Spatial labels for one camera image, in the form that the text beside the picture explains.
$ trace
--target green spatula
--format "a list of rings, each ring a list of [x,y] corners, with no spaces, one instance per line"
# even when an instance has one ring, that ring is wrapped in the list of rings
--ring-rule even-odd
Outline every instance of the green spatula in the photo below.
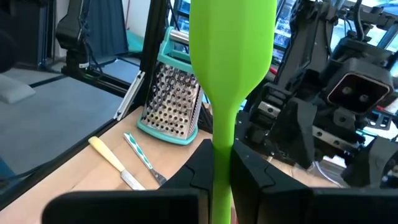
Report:
[[[236,113],[271,64],[276,5],[276,0],[191,0],[191,62],[213,107],[212,224],[230,224]]]

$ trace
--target box grater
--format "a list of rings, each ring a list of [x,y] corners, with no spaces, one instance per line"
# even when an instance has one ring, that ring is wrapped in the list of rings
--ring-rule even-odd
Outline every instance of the box grater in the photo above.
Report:
[[[150,92],[137,126],[146,133],[174,144],[190,144],[197,135],[203,97],[189,55],[174,50],[169,27],[160,46]]]

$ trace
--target yellow knife handle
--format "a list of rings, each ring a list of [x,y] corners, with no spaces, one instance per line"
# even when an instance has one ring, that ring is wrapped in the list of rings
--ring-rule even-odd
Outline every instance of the yellow knife handle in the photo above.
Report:
[[[113,154],[113,152],[106,146],[106,144],[97,137],[91,137],[88,140],[89,144],[93,146],[98,153],[101,154],[112,166],[117,168],[118,171],[122,172],[125,170],[123,164],[119,159]]]

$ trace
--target white wall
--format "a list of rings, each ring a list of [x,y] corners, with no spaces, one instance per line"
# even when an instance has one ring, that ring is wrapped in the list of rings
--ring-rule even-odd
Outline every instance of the white wall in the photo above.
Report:
[[[127,20],[126,28],[140,37],[145,37],[150,1],[151,0],[122,0],[124,18],[125,21]],[[57,23],[67,14],[68,5],[69,0],[57,0]],[[55,56],[66,56],[66,51],[60,48],[58,42],[55,48]]]

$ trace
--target red wire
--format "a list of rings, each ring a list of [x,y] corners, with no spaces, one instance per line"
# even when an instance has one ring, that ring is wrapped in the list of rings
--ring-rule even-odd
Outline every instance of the red wire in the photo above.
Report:
[[[278,69],[269,67],[269,72],[271,72],[272,74],[276,75],[276,74],[278,74]]]

